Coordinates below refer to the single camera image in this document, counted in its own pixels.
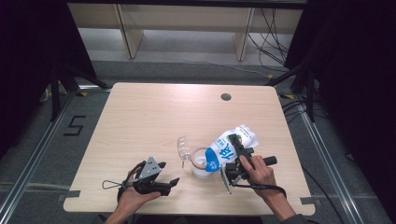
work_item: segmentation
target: floor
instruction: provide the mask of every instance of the floor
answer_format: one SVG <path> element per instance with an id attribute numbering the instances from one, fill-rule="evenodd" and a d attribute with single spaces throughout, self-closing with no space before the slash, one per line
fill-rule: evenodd
<path id="1" fill-rule="evenodd" d="M 156 73 L 175 63 L 189 64 L 186 73 L 218 67 L 263 78 L 281 72 L 250 68 L 264 65 L 284 70 L 273 59 L 260 55 L 251 41 L 247 44 L 245 60 L 238 62 L 234 54 L 233 34 L 228 33 L 146 31 L 138 53 L 132 60 L 126 57 L 120 31 L 80 29 L 80 33 L 95 68 L 104 68 L 103 71 L 111 64 L 116 67 L 106 70 L 108 82 L 121 78 L 127 80 L 128 77 L 120 77 L 120 73 L 144 63 L 151 63 L 150 68 L 146 69 L 148 73 Z M 252 38 L 259 45 L 263 42 L 259 34 L 252 35 Z M 278 36 L 278 41 L 285 47 L 290 45 L 291 39 L 292 35 Z M 265 49 L 282 60 L 278 49 L 268 45 Z M 277 88 L 278 91 L 283 91 L 282 97 L 289 93 L 285 90 L 291 82 L 292 78 Z M 107 96 L 108 91 L 93 91 L 88 98 L 67 94 L 63 96 L 66 104 L 69 98 L 73 98 L 69 103 L 73 113 L 64 112 L 64 119 L 59 121 L 59 127 L 56 128 L 58 131 L 53 135 L 47 133 L 50 104 L 43 102 L 43 106 L 37 109 L 35 118 L 27 125 L 26 132 L 21 137 L 20 145 L 12 148 L 0 162 L 0 199 L 4 200 L 9 197 L 13 183 L 21 183 L 21 174 L 26 173 L 25 164 L 31 162 L 32 155 L 36 155 L 35 158 L 40 161 L 35 169 L 25 175 L 28 183 L 25 189 L 21 189 L 24 193 L 19 198 L 20 202 L 11 208 L 12 216 L 1 223 L 43 223 L 49 220 L 57 223 L 89 223 L 95 214 L 68 214 L 62 210 L 62 204 L 64 193 L 74 178 L 90 134 L 100 116 L 101 110 L 90 110 L 88 107 L 103 107 Z M 294 100 L 285 96 L 280 101 L 286 110 L 287 105 Z M 336 128 L 328 118 L 325 107 L 315 103 L 314 108 L 314 124 L 309 122 L 306 114 L 301 113 L 304 111 L 303 105 L 296 105 L 285 112 L 301 164 L 309 171 L 305 173 L 305 178 L 317 207 L 317 212 L 309 218 L 319 223 L 343 223 L 337 215 L 339 213 L 344 223 L 391 223 L 359 167 L 346 158 L 347 148 L 336 134 Z M 84 132 L 80 138 L 64 140 L 64 132 L 70 132 L 67 131 L 68 121 L 78 114 L 89 115 L 83 121 Z M 48 143 L 40 142 L 43 135 L 50 136 Z M 42 155 L 36 154 L 39 146 L 46 144 L 49 149 L 45 149 Z M 273 217 L 263 217 L 262 221 L 276 223 Z"/>

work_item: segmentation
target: blue label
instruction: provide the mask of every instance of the blue label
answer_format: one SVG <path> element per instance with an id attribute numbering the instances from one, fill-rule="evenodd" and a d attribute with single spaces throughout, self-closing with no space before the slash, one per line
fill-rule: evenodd
<path id="1" fill-rule="evenodd" d="M 207 172 L 216 172 L 220 169 L 219 167 L 219 160 L 218 157 L 216 156 L 215 151 L 209 147 L 206 152 L 206 171 Z"/>

